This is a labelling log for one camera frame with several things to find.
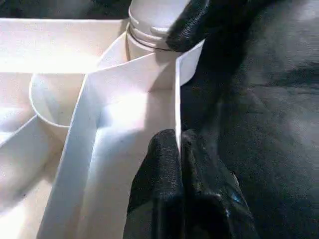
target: finger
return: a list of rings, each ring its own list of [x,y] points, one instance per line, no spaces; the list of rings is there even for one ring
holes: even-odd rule
[[[181,238],[183,187],[175,131],[150,141],[131,187],[125,239]]]
[[[166,43],[185,52],[203,40],[212,28],[222,27],[242,10],[247,0],[191,0],[171,27]]]

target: gloved hand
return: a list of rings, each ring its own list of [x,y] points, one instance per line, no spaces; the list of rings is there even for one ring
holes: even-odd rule
[[[203,139],[172,129],[153,137],[131,188],[124,239],[258,238],[236,178]]]
[[[207,35],[218,35],[228,25],[251,19],[275,0],[190,0],[171,27],[166,40],[174,51],[185,52]]]

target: plastic compartment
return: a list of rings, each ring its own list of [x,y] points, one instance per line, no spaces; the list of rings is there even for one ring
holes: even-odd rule
[[[141,45],[126,20],[0,19],[0,29],[0,238],[35,238],[49,194],[38,238],[121,237],[149,140],[175,128],[179,142],[179,86],[202,43],[175,76],[179,53]]]
[[[32,73],[82,73],[83,80],[126,26],[126,20],[0,19],[0,238],[36,237],[63,149],[54,133],[68,128],[52,130],[34,116]]]
[[[0,212],[16,203],[63,146],[34,116],[30,80],[29,73],[0,73]]]
[[[180,142],[180,82],[194,74],[202,45],[173,72],[158,68],[155,52],[86,76],[38,239],[122,238],[150,139],[174,128]]]
[[[36,114],[46,127],[64,142],[84,74],[35,74],[29,97]]]
[[[87,73],[127,20],[1,19],[0,71]]]

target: bottle cap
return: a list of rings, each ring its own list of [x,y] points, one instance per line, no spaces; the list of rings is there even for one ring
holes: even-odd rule
[[[129,16],[131,35],[153,48],[169,49],[166,38],[190,0],[132,0]]]

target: white plastic tray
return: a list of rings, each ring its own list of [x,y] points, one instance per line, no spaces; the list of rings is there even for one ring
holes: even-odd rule
[[[122,238],[149,140],[174,128],[179,143],[179,87],[203,45],[154,51],[126,29],[0,20],[0,238],[35,238],[41,221],[39,239]]]

